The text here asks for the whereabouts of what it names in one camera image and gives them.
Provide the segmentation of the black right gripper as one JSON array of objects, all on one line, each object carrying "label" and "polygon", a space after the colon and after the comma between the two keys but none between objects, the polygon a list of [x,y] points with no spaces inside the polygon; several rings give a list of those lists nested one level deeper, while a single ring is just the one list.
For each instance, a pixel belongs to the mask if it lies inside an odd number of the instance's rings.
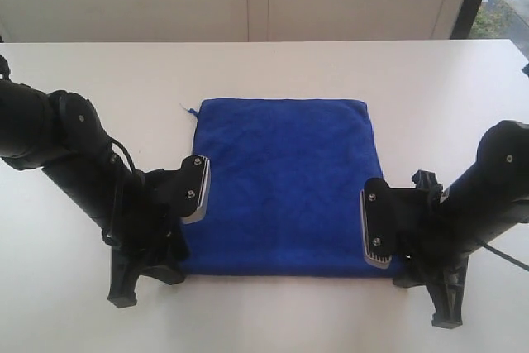
[{"label": "black right gripper", "polygon": [[410,213],[403,231],[403,250],[398,254],[403,272],[392,280],[401,289],[425,286],[435,312],[434,327],[462,325],[462,303],[468,268],[467,259],[447,255],[449,232],[436,212],[443,186],[431,171],[418,170],[408,199]]}]

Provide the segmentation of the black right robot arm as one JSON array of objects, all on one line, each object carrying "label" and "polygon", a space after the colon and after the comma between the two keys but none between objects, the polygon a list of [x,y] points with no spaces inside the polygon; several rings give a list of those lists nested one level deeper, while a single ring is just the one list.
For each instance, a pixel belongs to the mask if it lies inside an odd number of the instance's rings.
[{"label": "black right robot arm", "polygon": [[398,287],[423,285],[435,327],[462,323],[469,257],[528,220],[528,125],[501,121],[481,138],[475,162],[448,188],[430,188],[423,213],[400,230],[407,273]]}]

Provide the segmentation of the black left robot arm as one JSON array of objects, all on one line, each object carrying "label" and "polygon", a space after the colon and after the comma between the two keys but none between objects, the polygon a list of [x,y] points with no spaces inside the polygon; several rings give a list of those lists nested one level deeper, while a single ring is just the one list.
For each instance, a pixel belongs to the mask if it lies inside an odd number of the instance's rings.
[{"label": "black left robot arm", "polygon": [[13,169],[39,169],[100,228],[111,249],[108,301],[136,305],[141,276],[182,283],[188,248],[170,196],[177,171],[138,170],[116,153],[89,100],[64,90],[43,93],[10,78],[1,60],[1,158]]}]

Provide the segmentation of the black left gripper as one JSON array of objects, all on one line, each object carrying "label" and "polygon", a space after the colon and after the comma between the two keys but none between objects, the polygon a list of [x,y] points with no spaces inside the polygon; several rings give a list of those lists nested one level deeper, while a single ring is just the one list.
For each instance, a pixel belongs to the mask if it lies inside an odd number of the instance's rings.
[{"label": "black left gripper", "polygon": [[[169,204],[170,180],[176,171],[117,171],[109,218],[102,225],[105,242],[114,246],[107,300],[117,308],[137,304],[135,288],[140,275],[167,285],[185,280],[178,263],[189,257],[188,243],[183,223]],[[151,257],[143,269],[142,255],[147,253]],[[160,264],[167,254],[178,263]]]}]

